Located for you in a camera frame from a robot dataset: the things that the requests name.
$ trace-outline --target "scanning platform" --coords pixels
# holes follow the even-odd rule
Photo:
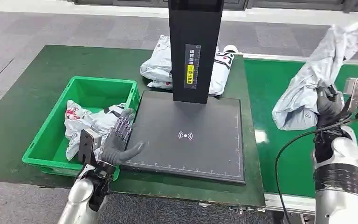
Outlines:
[[[128,142],[145,149],[125,166],[141,171],[245,183],[241,103],[209,97],[207,104],[174,101],[144,91]]]

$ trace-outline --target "label sticker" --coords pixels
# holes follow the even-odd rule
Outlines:
[[[200,63],[201,45],[186,44],[185,54],[185,88],[197,88],[198,66]]]
[[[193,77],[194,77],[194,65],[189,64],[187,66],[187,84],[193,84]]]

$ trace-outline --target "green bin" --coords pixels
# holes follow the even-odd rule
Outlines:
[[[114,104],[126,102],[125,108],[138,109],[137,82],[131,80],[78,77],[71,78],[57,103],[29,145],[22,161],[40,168],[44,173],[76,176],[83,165],[75,156],[65,156],[69,140],[65,137],[65,111],[67,100],[82,108],[98,112]]]

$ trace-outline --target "black robot glove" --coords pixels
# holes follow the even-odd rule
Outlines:
[[[133,109],[121,113],[111,133],[102,146],[101,160],[110,165],[120,165],[138,155],[144,149],[144,142],[139,142],[131,149],[125,150],[128,138],[132,132],[132,121],[135,118]]]
[[[338,115],[342,110],[342,101],[339,94],[328,96],[325,87],[317,88],[317,129],[327,127],[339,122]],[[325,131],[318,132],[315,135],[315,158],[318,163],[326,161],[333,156],[331,143],[337,137],[344,136],[345,133],[341,126],[336,126]]]

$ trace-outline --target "robotic arm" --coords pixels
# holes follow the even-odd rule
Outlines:
[[[317,92],[320,113],[317,129],[343,119],[346,122],[315,135],[315,223],[358,224],[358,144],[354,131],[345,126],[358,120],[358,78],[347,79],[344,94],[350,97],[342,110],[341,97],[333,87]]]
[[[102,136],[92,128],[81,131],[78,157],[84,167],[69,192],[68,202],[58,224],[97,222],[109,194],[110,182],[118,176],[118,165],[138,155],[144,148],[143,142],[140,142],[134,148],[125,150],[134,118],[132,109],[123,111],[101,147],[100,161],[96,161],[94,149],[101,146]]]

